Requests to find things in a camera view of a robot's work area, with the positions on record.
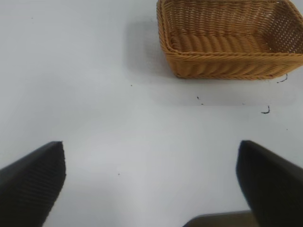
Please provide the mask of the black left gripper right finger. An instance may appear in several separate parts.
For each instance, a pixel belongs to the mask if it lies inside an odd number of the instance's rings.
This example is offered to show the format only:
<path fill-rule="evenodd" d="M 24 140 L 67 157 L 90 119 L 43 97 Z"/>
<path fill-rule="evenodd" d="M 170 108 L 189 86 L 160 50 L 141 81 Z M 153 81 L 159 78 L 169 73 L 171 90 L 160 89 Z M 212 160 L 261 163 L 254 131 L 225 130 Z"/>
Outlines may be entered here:
<path fill-rule="evenodd" d="M 265 147 L 243 140 L 236 175 L 261 227 L 303 225 L 303 170 Z"/>

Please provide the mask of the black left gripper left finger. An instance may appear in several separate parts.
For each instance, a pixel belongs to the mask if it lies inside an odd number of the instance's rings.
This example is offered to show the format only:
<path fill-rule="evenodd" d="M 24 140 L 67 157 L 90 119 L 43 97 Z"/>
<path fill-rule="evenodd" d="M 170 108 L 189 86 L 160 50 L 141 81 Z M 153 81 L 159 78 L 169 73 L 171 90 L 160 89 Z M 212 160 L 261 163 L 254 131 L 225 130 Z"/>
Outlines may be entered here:
<path fill-rule="evenodd" d="M 49 142 L 0 171 L 0 225 L 41 227 L 66 178 L 63 143 Z"/>

